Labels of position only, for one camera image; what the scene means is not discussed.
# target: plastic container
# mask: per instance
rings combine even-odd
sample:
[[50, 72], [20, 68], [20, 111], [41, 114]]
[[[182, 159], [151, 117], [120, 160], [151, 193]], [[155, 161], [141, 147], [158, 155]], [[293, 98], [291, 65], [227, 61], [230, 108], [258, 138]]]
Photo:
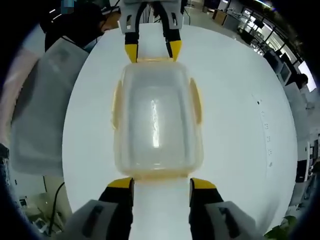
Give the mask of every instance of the plastic container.
[[115, 164], [127, 176], [187, 176], [202, 163], [199, 94], [181, 63], [126, 66], [114, 95], [113, 125]]

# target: ceiling light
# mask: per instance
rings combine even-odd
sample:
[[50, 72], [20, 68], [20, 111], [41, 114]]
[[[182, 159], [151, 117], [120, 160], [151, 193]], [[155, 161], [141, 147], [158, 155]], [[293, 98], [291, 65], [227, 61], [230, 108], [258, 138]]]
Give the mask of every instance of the ceiling light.
[[62, 14], [59, 14], [58, 16], [54, 17], [52, 20], [55, 20], [57, 17], [60, 17]]
[[270, 5], [264, 3], [263, 1], [260, 1], [260, 0], [254, 0], [254, 1], [261, 3], [263, 6], [266, 6], [267, 8], [270, 8], [270, 9], [272, 8]]

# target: black cable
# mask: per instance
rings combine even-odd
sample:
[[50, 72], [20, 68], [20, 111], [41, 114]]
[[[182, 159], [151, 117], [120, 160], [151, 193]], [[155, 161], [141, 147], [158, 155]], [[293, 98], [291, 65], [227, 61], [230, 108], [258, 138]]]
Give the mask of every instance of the black cable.
[[45, 181], [45, 176], [43, 176], [43, 183], [44, 183], [44, 190], [45, 190], [45, 192], [47, 192], [47, 185], [46, 185], [46, 181]]
[[150, 13], [151, 13], [151, 6], [149, 5], [149, 16], [148, 16], [147, 23], [149, 23]]
[[[44, 213], [39, 207], [36, 207], [36, 208], [39, 210], [39, 212], [40, 212], [43, 216], [46, 216], [45, 213]], [[54, 224], [58, 229], [60, 229], [61, 232], [63, 231], [63, 229], [62, 229], [58, 224], [56, 224], [55, 222], [53, 222], [53, 224]]]
[[191, 23], [191, 17], [190, 17], [190, 15], [189, 15], [189, 13], [187, 12], [186, 8], [184, 8], [184, 11], [185, 11], [185, 13], [189, 16], [189, 25], [190, 25], [190, 23]]
[[116, 3], [115, 3], [115, 5], [113, 5], [112, 7], [111, 7], [111, 11], [108, 13], [108, 15], [105, 17], [105, 21], [104, 21], [104, 23], [106, 23], [106, 21], [108, 20], [108, 17], [110, 16], [110, 14], [116, 9], [116, 7], [117, 7], [117, 5], [118, 5], [118, 3], [120, 2], [120, 0], [118, 0]]
[[[120, 2], [120, 0], [118, 0], [118, 1], [115, 3], [115, 5], [113, 5], [113, 6], [111, 7], [110, 12], [107, 14], [107, 16], [105, 16], [105, 20], [104, 20], [104, 23], [102, 24], [102, 26], [105, 25], [105, 23], [107, 22], [108, 18], [110, 17], [110, 14], [116, 9], [116, 7], [117, 7], [117, 5], [118, 5], [119, 2]], [[97, 43], [98, 43], [98, 37], [95, 38], [95, 44], [97, 44]]]
[[61, 183], [61, 185], [58, 187], [58, 189], [55, 192], [54, 201], [53, 201], [53, 207], [52, 207], [52, 213], [51, 213], [51, 218], [50, 218], [50, 224], [49, 224], [49, 229], [48, 229], [49, 237], [51, 236], [52, 227], [53, 227], [54, 221], [55, 221], [55, 213], [56, 213], [56, 205], [57, 205], [58, 193], [59, 193], [59, 191], [60, 191], [60, 189], [62, 188], [63, 185], [65, 185], [65, 182]]

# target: desk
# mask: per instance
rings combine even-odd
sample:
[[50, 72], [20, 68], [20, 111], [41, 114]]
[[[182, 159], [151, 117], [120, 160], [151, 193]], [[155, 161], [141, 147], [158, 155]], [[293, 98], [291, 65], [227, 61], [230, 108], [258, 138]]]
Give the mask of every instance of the desk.
[[237, 32], [238, 26], [240, 24], [240, 19], [234, 15], [225, 13], [224, 11], [215, 9], [212, 19], [219, 25], [223, 26], [233, 32]]
[[[180, 35], [178, 61], [196, 80], [203, 102], [204, 160], [191, 177], [214, 183], [264, 233], [281, 223], [295, 185], [297, 139], [283, 87], [267, 61], [242, 43], [189, 25]], [[62, 159], [73, 212], [124, 177], [114, 164], [111, 125], [114, 90], [130, 63], [124, 41], [119, 29], [106, 32], [71, 94]], [[139, 57], [167, 56], [162, 25], [140, 24]]]

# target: computer monitor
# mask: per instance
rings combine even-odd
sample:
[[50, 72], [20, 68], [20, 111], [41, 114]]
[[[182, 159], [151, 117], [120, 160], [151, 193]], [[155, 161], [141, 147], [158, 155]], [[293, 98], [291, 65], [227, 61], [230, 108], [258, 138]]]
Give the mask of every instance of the computer monitor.
[[258, 28], [260, 28], [260, 29], [262, 29], [265, 26], [264, 22], [259, 19], [254, 20], [253, 24], [257, 25]]
[[282, 68], [279, 70], [277, 77], [279, 78], [281, 84], [283, 86], [286, 85], [288, 82], [289, 78], [291, 76], [291, 71], [286, 63], [282, 65]]
[[283, 62], [273, 49], [266, 52], [263, 57], [270, 64], [275, 74], [280, 73], [283, 67]]

